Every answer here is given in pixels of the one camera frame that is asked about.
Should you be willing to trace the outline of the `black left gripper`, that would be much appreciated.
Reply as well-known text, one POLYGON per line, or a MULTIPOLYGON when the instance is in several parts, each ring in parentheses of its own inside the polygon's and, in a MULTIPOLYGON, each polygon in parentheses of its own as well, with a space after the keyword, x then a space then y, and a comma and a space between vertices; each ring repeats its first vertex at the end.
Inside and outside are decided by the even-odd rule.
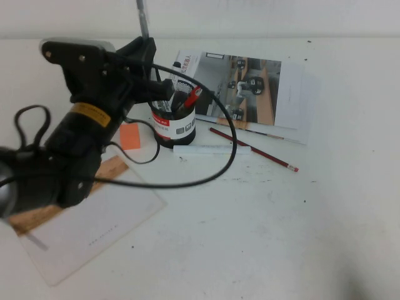
POLYGON ((109 116, 126 115, 135 103, 169 101, 174 94, 170 79, 151 81, 156 53, 152 37, 137 37, 116 52, 101 51, 64 66, 70 101, 88 103, 109 116))

